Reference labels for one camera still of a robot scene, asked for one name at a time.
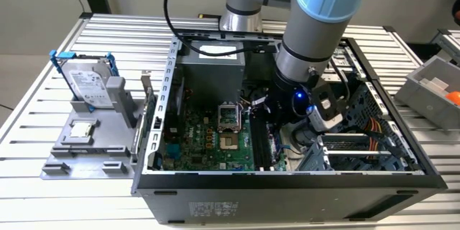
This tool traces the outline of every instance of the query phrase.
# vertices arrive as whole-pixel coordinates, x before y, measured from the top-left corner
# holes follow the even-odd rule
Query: robotic arm
[[[291,16],[276,56],[276,73],[264,102],[274,124],[282,126],[308,116],[315,129],[326,131],[343,120],[347,100],[335,97],[320,75],[362,0],[260,1],[266,4],[271,1],[291,2]],[[231,2],[227,1],[227,9],[232,6]],[[303,96],[308,96],[308,101],[299,103],[307,103],[307,106],[300,105],[299,110],[307,112],[299,114],[296,102]]]

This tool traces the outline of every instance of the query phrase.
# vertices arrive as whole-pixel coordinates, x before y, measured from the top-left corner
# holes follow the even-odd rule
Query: small chip
[[[90,122],[76,122],[70,137],[88,137],[94,125]]]

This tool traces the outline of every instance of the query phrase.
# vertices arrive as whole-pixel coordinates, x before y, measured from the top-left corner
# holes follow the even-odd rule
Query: gray part holder
[[[144,111],[144,100],[134,101],[124,90],[126,80],[110,77],[107,90],[115,109],[90,112],[83,101],[74,101],[70,114],[51,156],[43,167],[42,179],[134,178],[131,147],[136,134],[138,117]],[[75,123],[90,122],[87,137],[70,137]]]
[[[448,93],[460,91],[460,68],[439,57],[431,58],[407,76],[407,82],[395,98],[444,130],[460,130],[460,107],[448,98],[420,83],[439,78],[448,84]]]

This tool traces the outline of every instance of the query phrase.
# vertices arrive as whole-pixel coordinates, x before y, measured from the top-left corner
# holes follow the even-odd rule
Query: hard drive label
[[[100,75],[94,71],[70,71],[75,87],[86,100],[95,108],[114,108],[106,85]]]

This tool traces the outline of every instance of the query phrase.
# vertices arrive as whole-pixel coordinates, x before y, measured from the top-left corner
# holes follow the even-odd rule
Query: green circuit board
[[[239,133],[218,132],[218,114],[187,110],[180,157],[164,161],[166,170],[254,171],[254,154],[248,114],[242,115]]]

